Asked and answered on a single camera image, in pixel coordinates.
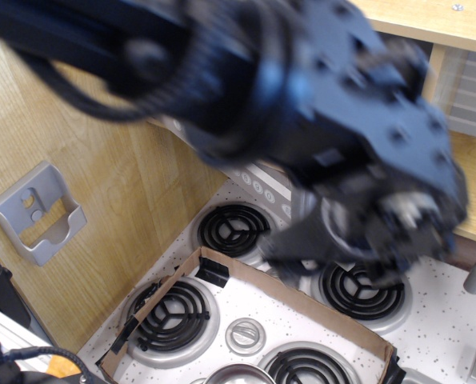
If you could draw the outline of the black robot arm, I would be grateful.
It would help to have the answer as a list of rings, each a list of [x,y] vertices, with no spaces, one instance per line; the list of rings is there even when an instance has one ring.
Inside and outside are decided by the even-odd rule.
[[[279,167],[293,218],[259,241],[269,262],[384,286],[454,252],[466,180],[426,56],[348,1],[0,1],[0,39],[91,117],[166,115],[213,167]]]

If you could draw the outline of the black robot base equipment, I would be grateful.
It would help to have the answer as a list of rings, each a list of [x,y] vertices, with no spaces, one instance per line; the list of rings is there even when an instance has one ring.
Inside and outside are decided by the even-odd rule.
[[[0,264],[0,312],[28,329],[31,323],[30,314],[11,279],[12,273]]]

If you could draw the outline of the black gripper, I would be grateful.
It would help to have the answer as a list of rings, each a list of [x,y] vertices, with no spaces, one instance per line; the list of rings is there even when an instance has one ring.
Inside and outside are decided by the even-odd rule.
[[[468,197],[446,120],[422,97],[425,53],[382,38],[347,1],[301,13],[310,98],[270,158],[293,184],[292,223],[262,255],[289,270],[361,262],[377,286],[421,256],[447,259]]]

